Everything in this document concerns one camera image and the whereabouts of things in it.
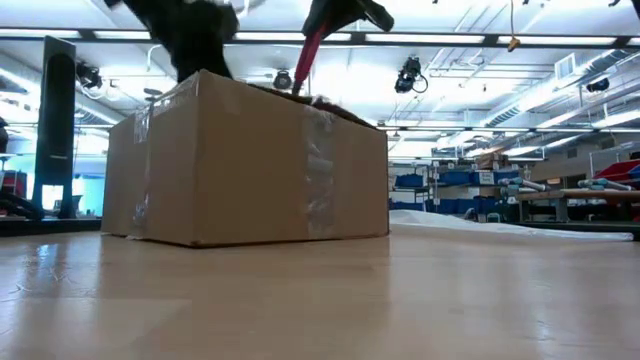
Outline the cardboard box on shelf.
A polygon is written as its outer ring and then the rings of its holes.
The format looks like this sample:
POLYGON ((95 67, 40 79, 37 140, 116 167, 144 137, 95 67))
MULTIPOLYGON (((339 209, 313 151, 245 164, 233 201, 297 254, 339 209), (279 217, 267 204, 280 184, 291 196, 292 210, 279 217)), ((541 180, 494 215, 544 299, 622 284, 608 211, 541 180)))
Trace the cardboard box on shelf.
POLYGON ((509 157, 502 153, 485 153, 475 159, 475 164, 479 170, 497 170, 506 167, 509 157))

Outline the red storage bin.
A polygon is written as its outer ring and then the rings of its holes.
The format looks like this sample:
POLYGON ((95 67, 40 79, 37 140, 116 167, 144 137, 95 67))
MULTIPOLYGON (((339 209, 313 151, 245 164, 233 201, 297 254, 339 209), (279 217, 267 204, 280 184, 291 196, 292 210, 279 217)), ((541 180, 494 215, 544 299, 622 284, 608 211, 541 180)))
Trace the red storage bin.
POLYGON ((619 183, 628 183, 633 179, 632 173, 640 166, 640 160, 630 160, 613 163, 604 170, 597 172, 594 179, 607 179, 619 183))

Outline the white air vent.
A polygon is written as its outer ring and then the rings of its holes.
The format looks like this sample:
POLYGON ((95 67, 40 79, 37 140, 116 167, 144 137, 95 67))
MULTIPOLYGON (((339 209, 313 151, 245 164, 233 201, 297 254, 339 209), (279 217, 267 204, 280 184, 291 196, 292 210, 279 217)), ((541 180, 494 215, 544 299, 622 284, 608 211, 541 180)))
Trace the white air vent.
POLYGON ((554 64, 554 74, 557 81, 561 81, 574 74, 576 68, 576 58, 574 53, 570 53, 554 64))

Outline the black overhead frame beam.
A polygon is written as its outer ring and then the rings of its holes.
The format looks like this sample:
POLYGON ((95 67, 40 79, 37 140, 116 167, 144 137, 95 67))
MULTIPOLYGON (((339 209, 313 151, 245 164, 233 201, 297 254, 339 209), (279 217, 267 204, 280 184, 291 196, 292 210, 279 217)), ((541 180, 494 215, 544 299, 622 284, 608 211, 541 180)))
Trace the black overhead frame beam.
MULTIPOLYGON (((72 42, 151 44, 145 30, 91 28, 18 28, 0 27, 0 41, 38 41, 53 36, 72 42)), ((640 35, 635 36, 559 36, 545 34, 518 35, 517 48, 523 49, 636 49, 640 50, 640 35)), ((294 31, 241 31, 230 40, 241 45, 301 45, 303 34, 294 31)), ((511 41, 507 34, 495 33, 383 33, 337 32, 322 42, 328 46, 401 46, 506 48, 511 41)))

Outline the grey blue robot tube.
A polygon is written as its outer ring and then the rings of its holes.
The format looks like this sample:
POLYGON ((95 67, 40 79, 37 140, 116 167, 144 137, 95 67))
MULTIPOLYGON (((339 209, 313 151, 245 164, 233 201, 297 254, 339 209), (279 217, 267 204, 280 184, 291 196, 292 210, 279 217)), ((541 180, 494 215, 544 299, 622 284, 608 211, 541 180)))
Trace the grey blue robot tube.
POLYGON ((621 184, 608 180, 606 178, 586 179, 578 182, 580 188, 585 188, 594 191, 600 191, 605 189, 612 189, 617 191, 632 191, 633 188, 629 185, 621 184))
POLYGON ((547 185, 535 183, 521 177, 513 179, 503 179, 500 181, 501 194, 503 196, 515 196, 520 193, 545 192, 549 189, 547 185))

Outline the wooden workbench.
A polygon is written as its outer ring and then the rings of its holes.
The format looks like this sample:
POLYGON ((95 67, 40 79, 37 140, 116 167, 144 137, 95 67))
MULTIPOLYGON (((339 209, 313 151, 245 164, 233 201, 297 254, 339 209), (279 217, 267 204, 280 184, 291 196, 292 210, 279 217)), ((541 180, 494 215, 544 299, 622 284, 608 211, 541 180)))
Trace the wooden workbench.
POLYGON ((584 190, 566 189, 552 190, 545 192, 522 193, 516 196, 519 202, 519 220, 528 221, 530 218, 529 204, 531 201, 555 200, 554 205, 556 221, 568 222, 568 200, 569 199, 604 199, 619 203, 640 202, 640 191, 620 191, 620 190, 584 190))

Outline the tall black tower stand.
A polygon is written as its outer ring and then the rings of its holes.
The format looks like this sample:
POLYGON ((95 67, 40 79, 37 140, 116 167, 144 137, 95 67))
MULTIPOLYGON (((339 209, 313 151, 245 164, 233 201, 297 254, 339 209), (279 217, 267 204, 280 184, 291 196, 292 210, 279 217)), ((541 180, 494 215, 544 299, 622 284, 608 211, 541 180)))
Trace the tall black tower stand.
POLYGON ((75 55, 74 44, 53 36, 44 38, 32 201, 42 206, 43 188, 60 186, 60 219, 75 217, 72 195, 75 55))

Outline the yellow hanging tag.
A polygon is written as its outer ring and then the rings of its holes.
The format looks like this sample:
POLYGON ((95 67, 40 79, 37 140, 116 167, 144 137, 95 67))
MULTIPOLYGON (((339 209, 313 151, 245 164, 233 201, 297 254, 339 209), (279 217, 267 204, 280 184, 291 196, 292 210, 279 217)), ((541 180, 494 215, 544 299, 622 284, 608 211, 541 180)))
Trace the yellow hanging tag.
POLYGON ((509 0, 509 9, 510 9, 510 15, 509 15, 510 40, 509 40, 508 45, 507 45, 507 51, 509 53, 511 53, 516 48, 518 48, 520 46, 521 41, 516 37, 516 32, 515 32, 515 19, 514 19, 515 4, 514 4, 514 0, 509 0))

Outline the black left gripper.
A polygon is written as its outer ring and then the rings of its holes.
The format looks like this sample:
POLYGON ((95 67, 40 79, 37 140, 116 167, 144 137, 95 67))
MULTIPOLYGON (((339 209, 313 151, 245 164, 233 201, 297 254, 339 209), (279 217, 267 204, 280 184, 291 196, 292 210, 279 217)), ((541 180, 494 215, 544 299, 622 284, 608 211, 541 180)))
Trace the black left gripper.
MULTIPOLYGON (((104 0, 104 3, 111 10, 127 7, 147 28, 151 38, 170 53, 191 40, 227 41, 239 27, 232 5, 211 0, 104 0)), ((178 82, 201 70, 233 78, 222 48, 176 53, 174 67, 178 82)))

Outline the brown cardboard box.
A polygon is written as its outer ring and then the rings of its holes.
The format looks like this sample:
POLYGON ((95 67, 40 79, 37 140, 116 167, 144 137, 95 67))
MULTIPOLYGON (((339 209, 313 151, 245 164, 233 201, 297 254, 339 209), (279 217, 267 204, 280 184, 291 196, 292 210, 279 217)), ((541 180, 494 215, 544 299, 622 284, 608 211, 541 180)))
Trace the brown cardboard box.
POLYGON ((382 237, 387 137, 324 99, 200 71, 111 128, 102 229, 196 248, 382 237))

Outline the red crate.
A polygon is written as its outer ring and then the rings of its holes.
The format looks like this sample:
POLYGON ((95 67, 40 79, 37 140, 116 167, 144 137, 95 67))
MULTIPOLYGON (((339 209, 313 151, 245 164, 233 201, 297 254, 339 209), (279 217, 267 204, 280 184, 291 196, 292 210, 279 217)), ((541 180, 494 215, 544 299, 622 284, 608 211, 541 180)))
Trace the red crate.
POLYGON ((0 191, 26 198, 27 180, 28 176, 24 172, 0 170, 0 191))

